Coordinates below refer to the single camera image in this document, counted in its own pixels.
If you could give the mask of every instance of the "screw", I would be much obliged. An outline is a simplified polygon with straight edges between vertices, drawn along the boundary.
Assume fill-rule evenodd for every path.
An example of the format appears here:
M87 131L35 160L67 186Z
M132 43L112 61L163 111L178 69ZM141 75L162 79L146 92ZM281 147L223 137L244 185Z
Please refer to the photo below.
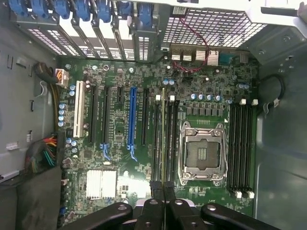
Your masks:
M209 209L210 211L215 211L215 210L216 210L216 207L213 206L213 205L208 205L208 206L207 206L207 209Z
M118 210L125 210L125 209L127 209L127 207L125 207L125 206L118 207Z
M175 200L175 204L176 204L176 205L182 205L183 202L182 202L181 200Z
M66 65L65 65L65 68L66 68L67 70L70 70L70 69L71 69L71 64L66 64Z
M151 202L149 202L149 204L151 204L151 205L156 205L156 204L158 204L158 202L155 201L155 200L152 200Z

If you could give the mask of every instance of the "gray plastic panel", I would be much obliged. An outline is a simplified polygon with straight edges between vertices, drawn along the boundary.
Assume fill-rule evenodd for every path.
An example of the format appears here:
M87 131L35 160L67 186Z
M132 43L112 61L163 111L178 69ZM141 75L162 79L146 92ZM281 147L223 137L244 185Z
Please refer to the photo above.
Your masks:
M2 21L0 30L0 175L5 180L24 168L25 151L30 144L28 132L32 131L35 141L53 130L51 95L35 98L41 87L32 66L42 61L55 67L55 58L13 24ZM7 144L14 142L18 142L18 149L7 150Z

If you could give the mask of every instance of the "perforated metal mesh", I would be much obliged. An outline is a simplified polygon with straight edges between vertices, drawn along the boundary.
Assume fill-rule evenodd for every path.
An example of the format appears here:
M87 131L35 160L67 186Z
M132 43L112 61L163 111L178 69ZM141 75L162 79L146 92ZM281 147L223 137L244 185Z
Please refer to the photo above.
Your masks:
M142 61L147 61L148 59L148 46L149 46L149 38L139 37L139 54L140 54L140 60Z
M196 32L202 35L209 46L239 47L266 25L251 23L244 12L223 10L190 9L183 19ZM169 18L164 42L204 45L179 18Z
M49 38L47 38L40 30L38 29L28 29L35 37L45 43L49 48L59 55L66 55L66 53L61 50L56 44L54 44Z
M48 33L53 36L62 46L67 49L73 56L80 56L78 52L66 41L65 38L61 36L61 34L56 30L47 30Z

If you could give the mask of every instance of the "blue plastic latch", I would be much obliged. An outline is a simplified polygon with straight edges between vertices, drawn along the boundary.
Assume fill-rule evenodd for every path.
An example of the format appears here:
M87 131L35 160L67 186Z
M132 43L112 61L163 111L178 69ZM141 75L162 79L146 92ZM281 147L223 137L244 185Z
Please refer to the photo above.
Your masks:
M111 3L110 0L97 1L97 15L104 23L111 21Z
M132 2L120 1L118 3L118 15L126 20L128 16L132 16Z
M48 6L45 0L31 0L31 6L38 17L49 18Z
M55 0L54 9L56 13L62 17L62 19L69 18L71 12L67 0Z
M29 16L25 0L9 0L9 5L11 10L14 11L17 15L24 17Z
M146 27L152 27L153 25L153 11L152 4L140 3L139 4L139 19Z
M77 16L81 18L84 22L88 22L91 19L88 0L76 0L75 3Z

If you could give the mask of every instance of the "red wire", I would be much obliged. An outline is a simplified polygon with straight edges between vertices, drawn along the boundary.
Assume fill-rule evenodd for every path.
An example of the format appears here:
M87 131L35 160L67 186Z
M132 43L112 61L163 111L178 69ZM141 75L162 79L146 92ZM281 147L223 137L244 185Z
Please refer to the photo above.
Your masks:
M195 69L187 69L187 68L184 68L184 67L180 66L180 65L177 64L176 62L173 63L173 64L174 64L174 67L179 68L179 69L181 69L181 70L183 70L183 71L185 71L185 72L196 72L196 71L199 71L202 67L204 67L204 66L206 65L206 63L207 63L207 61L208 61L210 48L209 48L209 46L208 46L206 40L203 38L203 36L201 36L201 35L200 35L198 32L196 32L192 27L190 27L188 24L186 24L186 22L185 22L184 20L182 20L182 18L180 18L179 20L180 20L180 22L181 22L185 27L187 27L188 29L190 29L190 31L191 31L192 33L194 33L197 37L199 37L199 38L201 38L201 39L203 40L204 44L205 44L206 47L207 47L207 52L208 52L208 54L205 56L205 60L203 61L202 65L201 65L200 67L198 67L198 68L195 68Z

